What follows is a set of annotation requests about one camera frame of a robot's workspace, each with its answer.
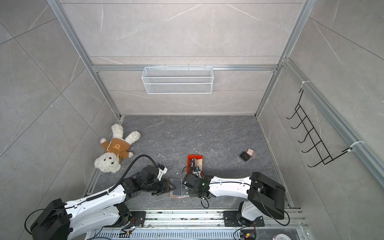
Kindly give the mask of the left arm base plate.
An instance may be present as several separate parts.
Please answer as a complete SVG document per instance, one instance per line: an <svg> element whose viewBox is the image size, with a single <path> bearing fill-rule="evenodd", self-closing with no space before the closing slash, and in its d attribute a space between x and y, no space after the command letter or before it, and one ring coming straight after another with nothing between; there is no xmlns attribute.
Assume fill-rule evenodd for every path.
<svg viewBox="0 0 384 240"><path fill-rule="evenodd" d="M120 216L115 223L118 227L132 228L143 227L146 219L146 211L133 211Z"/></svg>

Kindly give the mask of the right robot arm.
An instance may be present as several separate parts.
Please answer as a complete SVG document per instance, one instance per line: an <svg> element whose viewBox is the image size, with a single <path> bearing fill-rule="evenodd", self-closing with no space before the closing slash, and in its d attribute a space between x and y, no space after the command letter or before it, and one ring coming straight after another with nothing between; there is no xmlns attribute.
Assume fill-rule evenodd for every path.
<svg viewBox="0 0 384 240"><path fill-rule="evenodd" d="M244 199L236 214L240 224L248 225L260 217L270 217L275 221L285 218L285 187L259 172L240 179L199 177L188 173L182 183L189 189L191 197L201 200L211 197Z"/></svg>

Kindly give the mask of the red plastic tray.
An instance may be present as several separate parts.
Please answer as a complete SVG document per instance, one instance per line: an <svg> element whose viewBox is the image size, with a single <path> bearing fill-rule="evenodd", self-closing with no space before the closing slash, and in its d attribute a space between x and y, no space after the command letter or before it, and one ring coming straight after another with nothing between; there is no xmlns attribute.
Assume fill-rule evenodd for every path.
<svg viewBox="0 0 384 240"><path fill-rule="evenodd" d="M199 170L202 171L203 159L202 155L188 155L187 173L192 173L196 168L199 168Z"/></svg>

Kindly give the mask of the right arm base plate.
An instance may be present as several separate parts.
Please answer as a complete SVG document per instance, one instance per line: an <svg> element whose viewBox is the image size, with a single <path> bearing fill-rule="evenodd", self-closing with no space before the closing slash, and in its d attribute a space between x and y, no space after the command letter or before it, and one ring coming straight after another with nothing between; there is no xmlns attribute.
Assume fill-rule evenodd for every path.
<svg viewBox="0 0 384 240"><path fill-rule="evenodd" d="M223 219L225 223L225 227L264 227L265 222L262 216L257 217L255 220L250 221L243 217L241 214L236 211L224 211Z"/></svg>

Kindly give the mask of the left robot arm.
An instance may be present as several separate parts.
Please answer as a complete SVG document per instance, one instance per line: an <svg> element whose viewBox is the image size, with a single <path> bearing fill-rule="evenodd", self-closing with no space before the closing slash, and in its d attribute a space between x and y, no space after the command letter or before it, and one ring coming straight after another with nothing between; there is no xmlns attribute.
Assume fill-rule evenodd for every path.
<svg viewBox="0 0 384 240"><path fill-rule="evenodd" d="M111 188L86 199L63 202L56 199L48 204L32 223L34 240L71 240L102 227L125 227L132 221L125 202L141 192L159 196L176 189L162 177L166 168L146 166L141 172L119 179Z"/></svg>

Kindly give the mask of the tan leather card holder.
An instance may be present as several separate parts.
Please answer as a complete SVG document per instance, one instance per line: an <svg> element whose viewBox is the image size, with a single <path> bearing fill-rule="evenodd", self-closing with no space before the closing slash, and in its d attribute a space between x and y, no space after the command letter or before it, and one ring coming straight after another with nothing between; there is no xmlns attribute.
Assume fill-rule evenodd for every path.
<svg viewBox="0 0 384 240"><path fill-rule="evenodd" d="M172 199L183 199L189 197L189 189L183 185L183 181L181 179L170 178L170 181L176 186L176 188L170 192L170 197Z"/></svg>

